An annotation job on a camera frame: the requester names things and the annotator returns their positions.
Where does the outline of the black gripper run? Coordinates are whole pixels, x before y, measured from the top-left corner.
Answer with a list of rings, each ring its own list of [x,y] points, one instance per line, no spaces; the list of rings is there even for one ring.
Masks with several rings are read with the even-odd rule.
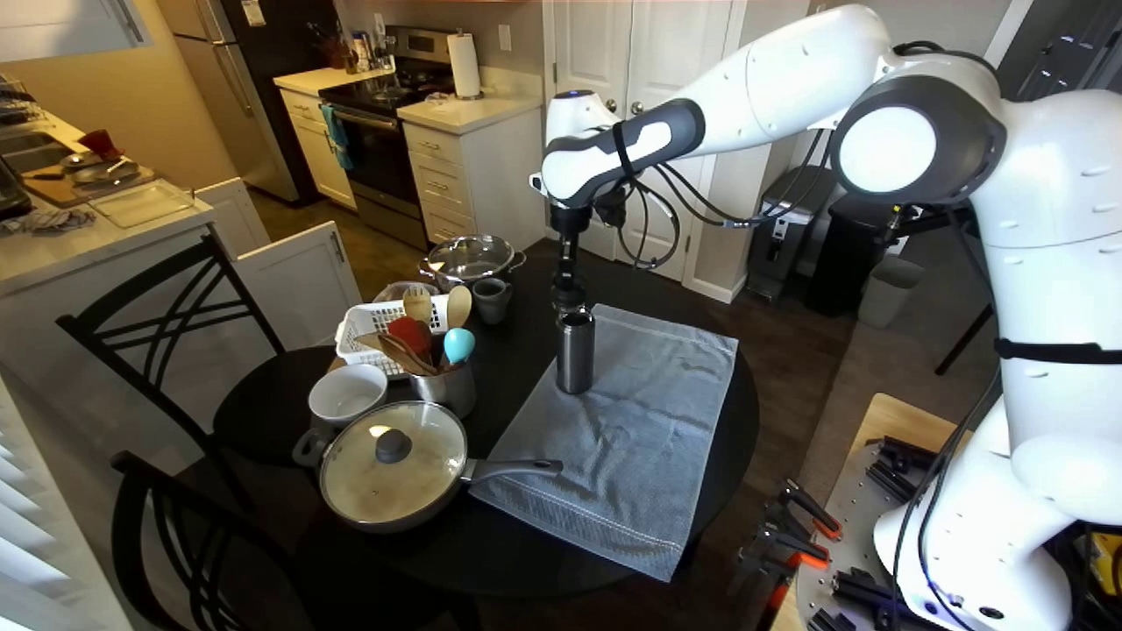
[[[587,230],[587,210],[564,210],[553,207],[548,215],[549,230],[556,231],[556,277],[571,282],[573,277],[573,258],[579,258],[579,234]]]

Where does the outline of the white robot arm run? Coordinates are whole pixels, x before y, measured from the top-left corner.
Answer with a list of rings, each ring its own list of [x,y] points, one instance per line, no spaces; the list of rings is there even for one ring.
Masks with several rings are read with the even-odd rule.
[[[628,176],[825,127],[841,185],[975,210],[1003,392],[941,473],[874,525],[905,607],[961,631],[1065,631],[1045,544],[1122,523],[1122,94],[1010,102],[964,53],[902,53],[881,13],[832,9],[767,33],[661,107],[560,127],[531,176],[586,210]]]

